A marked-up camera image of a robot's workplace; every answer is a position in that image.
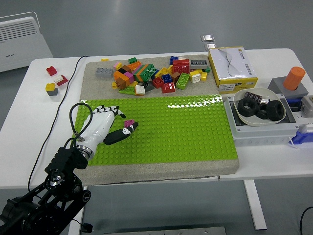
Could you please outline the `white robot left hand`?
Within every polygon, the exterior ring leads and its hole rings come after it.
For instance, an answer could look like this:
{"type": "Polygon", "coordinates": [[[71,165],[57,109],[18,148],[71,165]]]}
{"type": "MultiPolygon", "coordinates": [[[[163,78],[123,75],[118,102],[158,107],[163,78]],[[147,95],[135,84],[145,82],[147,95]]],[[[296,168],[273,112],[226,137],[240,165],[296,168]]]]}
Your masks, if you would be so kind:
{"type": "Polygon", "coordinates": [[[105,107],[101,105],[93,111],[92,118],[88,117],[85,120],[83,125],[85,131],[81,135],[82,140],[79,141],[76,147],[88,159],[91,159],[95,155],[98,144],[105,143],[106,145],[111,145],[122,141],[129,137],[138,127],[138,123],[135,122],[128,127],[110,133],[109,130],[116,116],[126,117],[119,110],[119,106],[105,107]]]}

